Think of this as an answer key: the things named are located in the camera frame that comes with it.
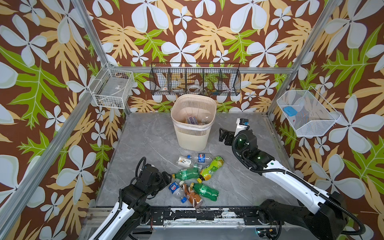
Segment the white wire basket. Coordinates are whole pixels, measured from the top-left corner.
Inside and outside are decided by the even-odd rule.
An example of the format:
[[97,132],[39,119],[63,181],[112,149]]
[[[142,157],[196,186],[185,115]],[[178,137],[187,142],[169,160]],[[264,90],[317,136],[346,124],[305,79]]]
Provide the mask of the white wire basket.
[[124,109],[134,83],[133,72],[110,68],[105,70],[92,91],[97,106]]
[[289,90],[277,100],[277,104],[298,137],[324,136],[341,117],[340,113],[327,102],[333,110],[329,112],[310,89]]

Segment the green soda bottle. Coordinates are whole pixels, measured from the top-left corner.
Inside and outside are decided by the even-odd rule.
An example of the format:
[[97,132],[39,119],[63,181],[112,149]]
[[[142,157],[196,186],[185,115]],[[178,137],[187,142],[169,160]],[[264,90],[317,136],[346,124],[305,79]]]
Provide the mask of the green soda bottle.
[[178,173],[172,174],[173,178],[180,180],[188,180],[192,178],[197,178],[199,176],[199,168],[192,167],[188,169],[181,169]]
[[191,183],[190,188],[194,189],[198,195],[216,201],[218,197],[218,190],[210,188],[202,183]]

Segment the blue bottle label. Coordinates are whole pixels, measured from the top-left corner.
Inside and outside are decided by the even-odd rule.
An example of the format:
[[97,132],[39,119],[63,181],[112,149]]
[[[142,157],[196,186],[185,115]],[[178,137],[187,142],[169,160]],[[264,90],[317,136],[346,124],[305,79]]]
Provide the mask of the blue bottle label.
[[176,182],[174,182],[168,188],[171,191],[171,193],[173,194],[179,187],[180,186]]
[[199,162],[205,162],[205,154],[204,153],[199,154]]

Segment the black wire basket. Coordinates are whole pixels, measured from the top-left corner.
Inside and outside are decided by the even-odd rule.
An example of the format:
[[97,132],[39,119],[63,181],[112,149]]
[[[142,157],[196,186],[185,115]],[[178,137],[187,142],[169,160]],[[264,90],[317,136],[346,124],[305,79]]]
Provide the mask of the black wire basket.
[[172,66],[178,64],[151,63],[149,81],[152,95],[236,96],[240,93],[239,63],[226,63],[226,67],[223,63],[185,63],[192,66]]

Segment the green plastic bottle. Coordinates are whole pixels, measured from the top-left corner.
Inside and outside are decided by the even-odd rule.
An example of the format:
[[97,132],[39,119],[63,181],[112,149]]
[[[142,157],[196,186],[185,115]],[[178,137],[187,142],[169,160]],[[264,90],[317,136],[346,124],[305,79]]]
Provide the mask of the green plastic bottle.
[[211,179],[212,175],[216,172],[217,169],[221,168],[223,164],[224,160],[222,157],[215,157],[211,164],[200,172],[197,181],[199,183],[202,183],[203,181]]
[[191,183],[190,188],[194,189],[198,195],[216,201],[218,197],[218,190],[208,187],[202,183]]
[[192,178],[197,178],[199,176],[199,169],[196,167],[181,169],[178,173],[172,174],[173,178],[180,180],[188,180]]

